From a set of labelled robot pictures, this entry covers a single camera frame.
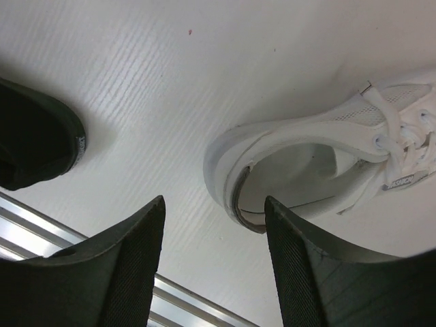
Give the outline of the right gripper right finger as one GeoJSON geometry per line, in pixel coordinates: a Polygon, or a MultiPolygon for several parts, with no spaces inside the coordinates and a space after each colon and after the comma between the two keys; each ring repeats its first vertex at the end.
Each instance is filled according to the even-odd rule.
{"type": "Polygon", "coordinates": [[[435,251],[399,258],[352,244],[273,197],[266,235],[284,326],[434,326],[435,251]]]}

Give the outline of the white leather sneaker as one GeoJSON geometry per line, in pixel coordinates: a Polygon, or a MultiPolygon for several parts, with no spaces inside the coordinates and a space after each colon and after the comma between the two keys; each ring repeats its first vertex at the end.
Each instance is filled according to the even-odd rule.
{"type": "Polygon", "coordinates": [[[274,197],[305,219],[341,215],[435,174],[435,70],[366,81],[321,114],[235,127],[203,164],[211,198],[238,225],[266,231],[274,197]]]}

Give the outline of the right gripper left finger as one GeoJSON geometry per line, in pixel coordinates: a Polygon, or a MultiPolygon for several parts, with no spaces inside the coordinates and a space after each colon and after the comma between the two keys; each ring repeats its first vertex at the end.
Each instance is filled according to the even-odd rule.
{"type": "Polygon", "coordinates": [[[48,258],[1,260],[1,325],[146,326],[165,218],[157,196],[48,258]]]}

